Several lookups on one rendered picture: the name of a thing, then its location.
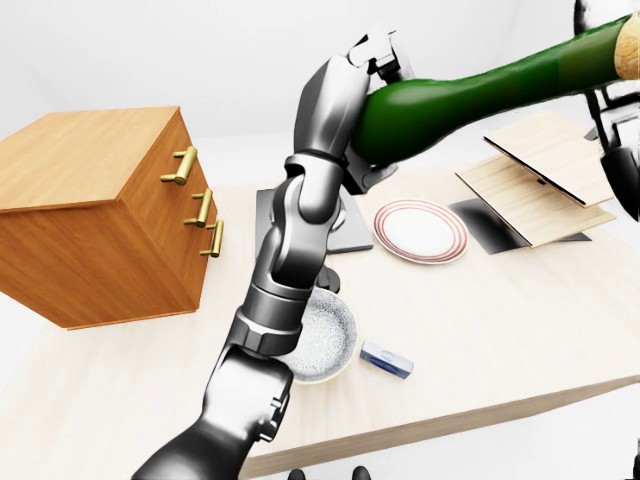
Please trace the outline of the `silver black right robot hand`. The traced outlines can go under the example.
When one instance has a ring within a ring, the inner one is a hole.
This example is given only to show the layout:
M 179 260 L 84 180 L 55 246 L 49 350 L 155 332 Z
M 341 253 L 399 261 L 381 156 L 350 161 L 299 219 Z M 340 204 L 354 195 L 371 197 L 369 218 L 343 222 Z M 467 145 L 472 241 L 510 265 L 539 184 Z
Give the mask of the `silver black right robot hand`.
M 575 0 L 574 34 L 635 11 L 640 11 L 640 0 Z M 595 122 L 586 138 L 600 141 L 609 185 L 624 210 L 640 221 L 640 80 L 616 82 L 584 96 Z

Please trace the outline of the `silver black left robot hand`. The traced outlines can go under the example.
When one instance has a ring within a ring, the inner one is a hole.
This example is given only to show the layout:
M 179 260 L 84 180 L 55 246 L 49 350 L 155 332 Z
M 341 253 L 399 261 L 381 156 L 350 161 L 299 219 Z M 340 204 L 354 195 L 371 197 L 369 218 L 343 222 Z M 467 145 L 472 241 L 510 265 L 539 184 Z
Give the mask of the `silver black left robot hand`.
M 370 166 L 350 146 L 375 75 L 386 85 L 414 77 L 395 30 L 370 30 L 346 54 L 330 57 L 304 86 L 294 155 L 285 163 L 288 176 L 310 178 L 314 192 L 340 182 L 350 194 L 362 195 L 395 173 L 395 166 Z

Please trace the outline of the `green wine bottle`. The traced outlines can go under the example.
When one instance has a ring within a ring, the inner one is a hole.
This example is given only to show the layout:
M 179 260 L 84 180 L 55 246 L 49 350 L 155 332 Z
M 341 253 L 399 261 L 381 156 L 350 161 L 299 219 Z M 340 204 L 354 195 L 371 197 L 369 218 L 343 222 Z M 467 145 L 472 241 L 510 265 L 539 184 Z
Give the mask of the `green wine bottle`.
M 382 87 L 367 97 L 351 148 L 368 164 L 387 166 L 495 114 L 638 79 L 640 11 L 481 74 Z

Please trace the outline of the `wooden cabinet drawer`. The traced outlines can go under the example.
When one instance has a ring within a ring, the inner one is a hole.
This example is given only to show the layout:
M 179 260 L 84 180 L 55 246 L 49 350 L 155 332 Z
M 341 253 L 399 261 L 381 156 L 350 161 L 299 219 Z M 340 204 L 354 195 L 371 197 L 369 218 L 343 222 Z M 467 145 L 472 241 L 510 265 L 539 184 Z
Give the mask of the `wooden cabinet drawer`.
M 197 209 L 191 198 L 198 189 L 196 166 L 185 185 L 161 181 L 162 175 L 175 174 L 183 161 L 173 153 L 192 145 L 180 109 L 172 107 L 170 111 L 166 125 L 121 191 L 121 199 L 135 219 L 158 242 L 176 235 L 184 228 L 184 219 L 193 217 Z
M 178 210 L 176 234 L 179 239 L 177 246 L 177 275 L 183 281 L 185 290 L 193 303 L 191 309 L 197 309 L 200 304 L 202 285 L 207 268 L 208 256 L 200 256 L 200 250 L 207 250 L 212 241 L 213 231 L 198 228 L 195 225 L 184 225 L 183 220 L 197 216 L 201 201 L 194 200 L 187 193 Z M 217 206 L 213 199 L 208 224 L 217 220 Z
M 195 193 L 200 192 L 205 188 L 210 188 L 204 177 L 202 168 L 200 167 L 200 164 L 198 161 L 198 153 L 197 153 L 197 159 L 195 160 L 195 163 L 193 166 L 196 166 L 196 186 L 198 187 Z M 176 277 L 178 278 L 178 275 L 177 275 L 178 262 L 177 262 L 176 253 L 177 253 L 177 246 L 179 244 L 179 239 L 177 238 L 177 234 L 173 235 L 172 237 L 169 237 L 167 240 L 161 240 L 160 242 L 156 241 L 156 243 L 158 244 L 158 248 L 163 258 L 167 261 L 167 264 L 172 268 L 172 270 L 176 274 Z

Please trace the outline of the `wooden cabinet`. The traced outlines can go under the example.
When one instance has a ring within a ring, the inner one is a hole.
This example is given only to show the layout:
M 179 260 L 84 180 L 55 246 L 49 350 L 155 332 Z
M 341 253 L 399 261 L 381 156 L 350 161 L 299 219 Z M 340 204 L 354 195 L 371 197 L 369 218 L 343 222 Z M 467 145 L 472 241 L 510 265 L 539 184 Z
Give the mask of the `wooden cabinet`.
M 197 310 L 121 199 L 172 107 L 50 113 L 0 141 L 0 292 L 64 329 Z

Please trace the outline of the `pale wooden board dark edge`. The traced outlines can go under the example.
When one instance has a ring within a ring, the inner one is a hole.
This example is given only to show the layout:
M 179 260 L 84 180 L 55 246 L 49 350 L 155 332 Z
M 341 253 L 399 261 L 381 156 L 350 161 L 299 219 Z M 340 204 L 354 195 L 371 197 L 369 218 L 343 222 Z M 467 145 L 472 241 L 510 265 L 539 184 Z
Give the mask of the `pale wooden board dark edge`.
M 614 197 L 588 129 L 554 113 L 537 113 L 493 130 L 485 141 L 585 207 Z

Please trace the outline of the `white plate with red rings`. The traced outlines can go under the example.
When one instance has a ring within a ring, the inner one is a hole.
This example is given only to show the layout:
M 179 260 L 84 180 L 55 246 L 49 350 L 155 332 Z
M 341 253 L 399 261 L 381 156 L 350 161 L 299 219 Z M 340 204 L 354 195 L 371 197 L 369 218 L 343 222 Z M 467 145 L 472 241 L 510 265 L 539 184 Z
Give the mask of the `white plate with red rings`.
M 394 200 L 374 215 L 377 240 L 389 252 L 419 264 L 444 264 L 467 250 L 470 234 L 452 210 L 423 199 Z

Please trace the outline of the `patterned white bowl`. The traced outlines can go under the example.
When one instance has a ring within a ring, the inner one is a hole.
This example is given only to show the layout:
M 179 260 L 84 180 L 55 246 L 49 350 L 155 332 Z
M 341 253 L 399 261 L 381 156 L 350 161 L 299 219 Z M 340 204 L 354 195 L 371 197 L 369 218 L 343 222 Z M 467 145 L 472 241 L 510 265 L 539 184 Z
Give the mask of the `patterned white bowl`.
M 359 337 L 354 314 L 335 293 L 315 288 L 302 318 L 295 349 L 277 357 L 301 384 L 317 384 L 339 375 L 354 356 Z

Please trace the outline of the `small blue white box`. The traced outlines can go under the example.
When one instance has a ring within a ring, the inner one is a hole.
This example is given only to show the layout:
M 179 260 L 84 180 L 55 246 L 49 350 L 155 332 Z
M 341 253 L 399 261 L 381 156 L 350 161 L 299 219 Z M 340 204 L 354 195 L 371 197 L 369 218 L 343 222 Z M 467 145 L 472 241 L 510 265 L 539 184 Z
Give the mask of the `small blue white box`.
M 363 342 L 360 358 L 402 379 L 406 379 L 414 367 L 411 360 L 370 341 Z

